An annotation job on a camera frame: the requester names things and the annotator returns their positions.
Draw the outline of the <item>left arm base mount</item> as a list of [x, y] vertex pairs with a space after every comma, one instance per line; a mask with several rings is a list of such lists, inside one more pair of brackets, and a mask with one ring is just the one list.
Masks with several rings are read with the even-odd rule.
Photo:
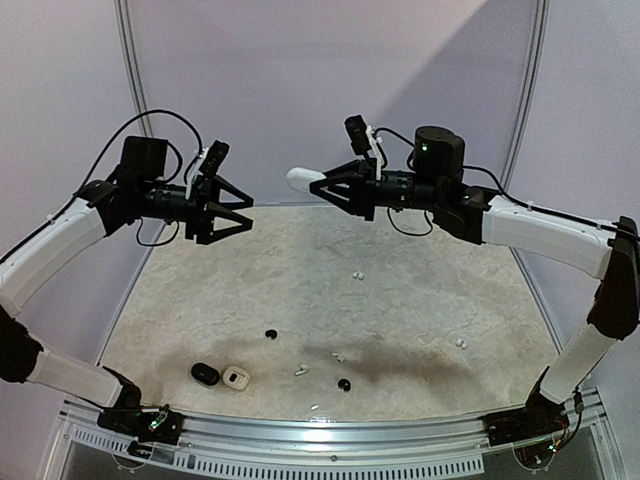
[[135, 396], [119, 398], [113, 407], [104, 407], [97, 425], [105, 430], [135, 438], [140, 443], [177, 445], [185, 416], [169, 408], [143, 407]]

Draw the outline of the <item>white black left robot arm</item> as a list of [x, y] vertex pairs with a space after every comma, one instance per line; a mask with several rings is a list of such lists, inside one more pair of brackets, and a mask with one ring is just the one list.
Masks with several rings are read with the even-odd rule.
[[70, 203], [1, 260], [1, 379], [39, 384], [109, 409], [128, 434], [148, 426], [148, 412], [131, 397], [131, 385], [94, 363], [61, 352], [20, 321], [68, 266], [99, 242], [141, 220], [162, 220], [184, 230], [186, 239], [210, 245], [249, 231], [242, 210], [253, 199], [224, 179], [219, 169], [230, 147], [222, 141], [200, 149], [181, 185], [165, 177], [172, 147], [164, 139], [129, 136], [121, 159], [104, 180], [79, 188]]

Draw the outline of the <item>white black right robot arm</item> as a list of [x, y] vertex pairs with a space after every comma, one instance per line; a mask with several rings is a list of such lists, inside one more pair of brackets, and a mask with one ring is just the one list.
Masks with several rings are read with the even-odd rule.
[[517, 415], [537, 436], [611, 346], [639, 323], [639, 236], [635, 222], [590, 220], [525, 203], [501, 187], [463, 182], [464, 140], [437, 126], [416, 129], [409, 168], [386, 170], [375, 130], [359, 117], [345, 123], [357, 158], [324, 173], [293, 168], [289, 185], [370, 221], [378, 207], [427, 211], [451, 236], [473, 244], [525, 250], [599, 280], [585, 326], [543, 373]]

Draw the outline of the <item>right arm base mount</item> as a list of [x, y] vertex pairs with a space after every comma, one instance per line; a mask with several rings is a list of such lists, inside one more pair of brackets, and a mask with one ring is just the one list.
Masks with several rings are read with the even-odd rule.
[[489, 444], [514, 443], [560, 431], [555, 449], [560, 448], [575, 436], [581, 426], [584, 402], [579, 389], [573, 391], [572, 400], [578, 415], [573, 427], [564, 404], [552, 402], [538, 390], [529, 395], [523, 407], [483, 415], [481, 421]]

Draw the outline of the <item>white earbud charging case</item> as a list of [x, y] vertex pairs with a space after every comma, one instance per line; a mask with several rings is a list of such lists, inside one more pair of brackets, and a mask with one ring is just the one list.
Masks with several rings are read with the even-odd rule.
[[288, 186], [297, 192], [311, 194], [311, 185], [314, 182], [324, 180], [326, 175], [320, 171], [302, 167], [291, 168], [286, 173]]

